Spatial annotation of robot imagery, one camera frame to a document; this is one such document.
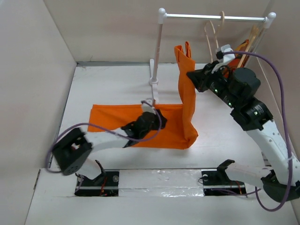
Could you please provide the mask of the orange trousers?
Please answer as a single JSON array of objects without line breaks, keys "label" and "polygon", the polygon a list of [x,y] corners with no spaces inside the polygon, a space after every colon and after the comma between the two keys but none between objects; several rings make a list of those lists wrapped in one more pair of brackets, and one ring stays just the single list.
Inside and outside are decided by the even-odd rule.
[{"label": "orange trousers", "polygon": [[100,132],[93,125],[110,130],[124,128],[132,131],[135,139],[146,138],[137,147],[188,149],[198,137],[192,124],[195,112],[196,93],[187,72],[195,69],[189,42],[175,46],[174,54],[179,68],[178,92],[181,104],[159,104],[160,117],[150,112],[143,113],[140,105],[93,105],[90,111],[89,132]]}]

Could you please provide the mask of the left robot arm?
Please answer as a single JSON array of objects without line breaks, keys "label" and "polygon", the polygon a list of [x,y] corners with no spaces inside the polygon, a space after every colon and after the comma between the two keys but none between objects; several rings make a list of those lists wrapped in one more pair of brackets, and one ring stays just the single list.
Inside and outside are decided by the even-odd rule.
[{"label": "left robot arm", "polygon": [[64,176],[76,174],[83,181],[89,180],[94,186],[99,186],[106,178],[106,171],[98,160],[89,159],[91,153],[113,148],[128,148],[148,142],[154,137],[147,138],[147,134],[151,131],[159,132],[165,128],[166,123],[167,119],[160,110],[157,110],[143,112],[137,120],[116,130],[83,132],[79,127],[72,127],[52,148],[59,167],[58,172]]}]

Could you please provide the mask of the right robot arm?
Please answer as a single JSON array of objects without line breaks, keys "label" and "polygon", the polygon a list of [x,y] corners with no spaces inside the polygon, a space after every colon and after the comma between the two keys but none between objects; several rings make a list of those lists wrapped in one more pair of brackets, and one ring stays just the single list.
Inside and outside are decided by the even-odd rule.
[{"label": "right robot arm", "polygon": [[231,181],[241,181],[263,189],[276,202],[284,198],[289,177],[288,163],[292,162],[292,181],[288,201],[300,196],[300,162],[288,156],[287,146],[282,138],[273,115],[267,106],[254,97],[261,85],[256,74],[240,67],[223,76],[223,69],[213,71],[216,62],[203,69],[187,72],[187,77],[199,92],[211,90],[227,106],[232,108],[230,115],[234,121],[259,146],[271,168],[240,165],[228,159],[217,167],[219,183],[226,185]]}]

